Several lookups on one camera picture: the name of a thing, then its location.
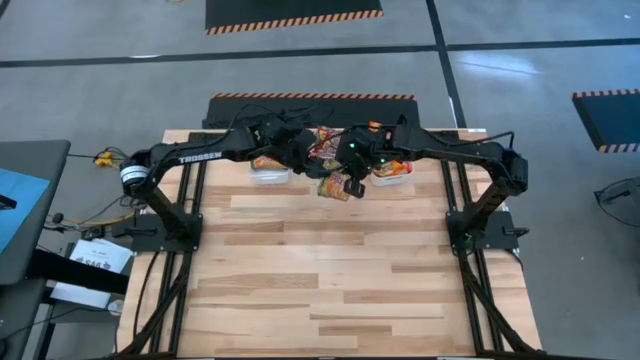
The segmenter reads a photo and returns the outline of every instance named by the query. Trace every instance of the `wooden tabletop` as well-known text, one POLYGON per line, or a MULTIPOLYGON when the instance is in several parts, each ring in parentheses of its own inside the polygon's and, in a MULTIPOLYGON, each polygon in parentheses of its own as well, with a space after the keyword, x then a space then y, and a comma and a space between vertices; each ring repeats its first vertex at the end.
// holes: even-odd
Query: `wooden tabletop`
MULTIPOLYGON (((167 130, 164 141, 186 141, 189 132, 167 130)), ((459 132, 463 139, 486 135, 459 132)), ((474 355, 458 264, 448 245, 439 161, 416 162, 405 185, 374 187, 365 180, 365 198, 348 202, 317 197, 315 182, 304 176, 284 185, 253 185, 248 170, 248 163, 226 160, 207 165, 205 224, 189 279, 180 357, 474 355)), ((482 168, 467 171, 477 199, 490 179, 482 168)), ((181 172, 172 169, 160 184, 169 198, 177 196, 181 172)), ((195 169, 191 173, 189 194, 195 169)), ((452 165, 460 205, 456 174, 452 165)), ((485 254, 496 305, 539 348, 520 266, 505 251, 485 254)), ((118 330, 121 347, 132 339, 151 256, 139 255, 133 264, 118 330)), ((152 269, 139 328, 155 308, 164 259, 161 254, 152 269)), ((180 259, 176 263, 174 274, 180 259)), ((173 308, 168 314, 171 320, 173 308)), ((170 322, 163 327, 164 350, 170 322)))

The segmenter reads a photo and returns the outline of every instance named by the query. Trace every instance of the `gray floor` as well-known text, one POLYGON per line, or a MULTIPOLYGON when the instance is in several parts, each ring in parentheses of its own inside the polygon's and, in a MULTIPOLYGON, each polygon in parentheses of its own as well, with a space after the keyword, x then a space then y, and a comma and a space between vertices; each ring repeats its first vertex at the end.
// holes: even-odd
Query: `gray floor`
MULTIPOLYGON (((423 0, 382 3, 382 19, 206 37, 200 0, 14 0, 0 20, 0 60, 434 43, 423 0)), ((436 3, 449 43, 640 33, 640 4, 631 0, 436 3)), ((592 191, 637 175, 640 158, 597 153, 569 94, 640 87, 640 46, 450 57, 468 126, 514 130, 530 161, 530 190, 509 205, 516 223, 532 229, 522 258, 545 349, 637 358, 640 239, 600 212, 592 191)), ((133 151, 166 128, 197 128, 219 91, 413 93, 422 125, 453 126, 437 54, 381 54, 0 69, 0 141, 66 138, 75 153, 107 145, 133 151)), ((82 217, 120 191, 114 170, 70 159, 53 209, 82 217)), ((637 220, 625 205, 614 210, 637 220)), ((41 244, 58 250, 74 238, 44 234, 41 244)), ((67 325, 56 330, 49 358, 103 356, 112 343, 112 324, 67 325)))

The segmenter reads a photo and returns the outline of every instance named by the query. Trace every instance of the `yellow cable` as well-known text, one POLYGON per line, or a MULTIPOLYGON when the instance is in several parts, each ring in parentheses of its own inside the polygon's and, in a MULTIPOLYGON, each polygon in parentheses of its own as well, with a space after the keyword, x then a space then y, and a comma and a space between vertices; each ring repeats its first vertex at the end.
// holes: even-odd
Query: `yellow cable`
POLYGON ((114 218, 114 219, 110 219, 110 220, 104 220, 104 221, 87 221, 87 222, 83 222, 82 220, 76 220, 76 219, 64 219, 63 221, 66 222, 70 222, 72 224, 77 224, 77 225, 90 225, 90 226, 103 226, 103 225, 112 225, 115 223, 119 223, 121 221, 127 220, 131 217, 133 217, 133 215, 135 215, 136 212, 135 210, 130 212, 129 214, 125 215, 125 216, 121 216, 119 218, 114 218))

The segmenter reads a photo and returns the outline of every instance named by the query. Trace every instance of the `floor mat with orange stripes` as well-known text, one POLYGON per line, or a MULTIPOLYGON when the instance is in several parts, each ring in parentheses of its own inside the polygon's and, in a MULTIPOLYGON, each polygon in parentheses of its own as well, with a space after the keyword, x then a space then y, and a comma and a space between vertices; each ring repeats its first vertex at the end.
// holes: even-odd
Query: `floor mat with orange stripes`
POLYGON ((381 17, 380 0, 207 0, 206 34, 381 17))
POLYGON ((243 108, 238 119, 264 117, 271 111, 287 111, 292 115, 304 114, 302 120, 310 127, 320 124, 340 128, 368 124, 369 121, 394 125, 400 115, 404 115, 410 125, 420 126, 418 102, 412 94, 284 92, 215 93, 209 101, 209 111, 202 126, 205 129, 226 129, 243 108))
POLYGON ((640 152, 640 89, 581 91, 571 99, 599 152, 640 152))

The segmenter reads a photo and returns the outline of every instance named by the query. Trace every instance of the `snack bag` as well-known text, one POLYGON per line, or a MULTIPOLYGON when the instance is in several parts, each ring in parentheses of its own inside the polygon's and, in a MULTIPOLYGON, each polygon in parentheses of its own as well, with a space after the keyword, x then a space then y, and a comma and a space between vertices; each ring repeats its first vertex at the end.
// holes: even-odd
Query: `snack bag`
POLYGON ((253 170, 281 170, 287 167, 263 155, 255 160, 251 160, 251 168, 253 170))
POLYGON ((380 169, 374 169, 373 174, 377 177, 398 176, 410 174, 413 165, 410 162, 389 161, 382 164, 380 169))
POLYGON ((311 148, 310 155, 320 158, 333 158, 340 143, 341 130, 335 130, 325 126, 318 126, 316 137, 318 141, 311 148))
POLYGON ((347 174, 338 172, 332 173, 329 177, 322 179, 318 185, 318 196, 338 199, 342 201, 349 200, 349 194, 344 192, 344 183, 351 177, 347 174))

